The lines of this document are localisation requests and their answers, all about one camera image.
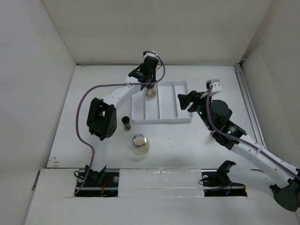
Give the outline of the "black-capped glass condiment bottle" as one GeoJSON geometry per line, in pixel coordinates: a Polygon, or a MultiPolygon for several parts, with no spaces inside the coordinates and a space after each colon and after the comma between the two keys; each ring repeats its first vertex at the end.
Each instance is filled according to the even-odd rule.
{"type": "Polygon", "coordinates": [[[153,98],[156,96],[157,90],[155,85],[149,85],[145,87],[145,96],[148,98],[153,98]]]}

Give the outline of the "small dark spice shaker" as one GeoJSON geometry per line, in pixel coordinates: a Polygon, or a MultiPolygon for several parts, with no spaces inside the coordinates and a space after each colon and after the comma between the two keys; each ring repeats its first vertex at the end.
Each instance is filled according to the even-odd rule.
{"type": "Polygon", "coordinates": [[[122,124],[124,127],[124,130],[129,131],[131,130],[131,124],[130,124],[130,118],[128,116],[124,116],[122,119],[122,124]]]}

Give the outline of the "wide glass jar metal rim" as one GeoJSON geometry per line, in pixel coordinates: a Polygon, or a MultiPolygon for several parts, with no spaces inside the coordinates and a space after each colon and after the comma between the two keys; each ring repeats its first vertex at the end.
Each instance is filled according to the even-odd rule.
{"type": "Polygon", "coordinates": [[[145,155],[150,150],[150,141],[143,134],[136,134],[132,139],[133,151],[137,155],[145,155]]]}

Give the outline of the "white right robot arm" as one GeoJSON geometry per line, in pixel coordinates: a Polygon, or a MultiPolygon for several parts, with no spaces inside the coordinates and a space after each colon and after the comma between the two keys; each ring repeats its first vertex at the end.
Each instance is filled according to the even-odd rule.
{"type": "Polygon", "coordinates": [[[244,129],[230,120],[232,110],[222,100],[213,100],[206,92],[178,94],[180,108],[196,112],[215,141],[248,160],[269,176],[274,200],[284,209],[296,212],[300,207],[300,170],[270,153],[244,129]]]}

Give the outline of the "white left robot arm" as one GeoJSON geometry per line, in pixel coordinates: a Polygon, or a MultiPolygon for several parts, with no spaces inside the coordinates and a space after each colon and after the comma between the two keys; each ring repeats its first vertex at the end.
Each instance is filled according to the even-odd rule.
{"type": "Polygon", "coordinates": [[[159,59],[155,54],[146,53],[143,63],[128,74],[123,86],[118,87],[102,99],[94,98],[91,101],[87,126],[92,135],[91,144],[94,147],[95,155],[88,180],[94,186],[101,185],[105,179],[101,170],[106,166],[108,139],[117,129],[117,110],[134,94],[146,86],[151,86],[151,83],[156,81],[158,62],[159,59]]]}

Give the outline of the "white divided plastic tray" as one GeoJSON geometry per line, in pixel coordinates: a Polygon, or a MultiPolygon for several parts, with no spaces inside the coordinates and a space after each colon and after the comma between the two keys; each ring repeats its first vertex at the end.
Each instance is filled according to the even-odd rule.
{"type": "Polygon", "coordinates": [[[135,123],[186,123],[193,115],[180,108],[178,95],[188,94],[186,81],[160,82],[155,87],[155,97],[147,97],[145,91],[132,96],[131,120],[135,123]]]}

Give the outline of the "aluminium rail on right wall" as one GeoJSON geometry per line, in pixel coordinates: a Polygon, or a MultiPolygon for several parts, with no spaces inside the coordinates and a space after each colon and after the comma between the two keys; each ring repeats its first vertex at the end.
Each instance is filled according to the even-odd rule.
{"type": "Polygon", "coordinates": [[[254,137],[256,141],[260,144],[266,147],[265,139],[263,137],[263,133],[257,118],[257,115],[255,113],[254,105],[252,103],[252,99],[250,97],[248,87],[246,84],[246,80],[243,75],[242,68],[239,63],[234,64],[233,69],[236,74],[236,78],[240,87],[240,91],[246,106],[246,110],[248,113],[248,117],[250,119],[251,127],[254,133],[254,137]]]}

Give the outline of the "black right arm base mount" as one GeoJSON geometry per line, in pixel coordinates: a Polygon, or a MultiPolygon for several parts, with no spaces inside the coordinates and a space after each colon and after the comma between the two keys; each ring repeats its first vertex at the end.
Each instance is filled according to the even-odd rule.
{"type": "Polygon", "coordinates": [[[201,170],[201,179],[198,184],[204,188],[205,197],[247,197],[246,186],[232,182],[228,176],[235,162],[226,160],[217,169],[201,170]]]}

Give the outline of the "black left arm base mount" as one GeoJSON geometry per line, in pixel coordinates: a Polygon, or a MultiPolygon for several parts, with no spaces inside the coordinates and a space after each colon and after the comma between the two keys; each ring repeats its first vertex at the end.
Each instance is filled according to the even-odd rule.
{"type": "Polygon", "coordinates": [[[83,184],[88,165],[84,170],[75,171],[76,187],[74,195],[76,197],[117,197],[119,190],[120,171],[119,169],[106,169],[100,172],[90,170],[88,177],[83,184]]]}

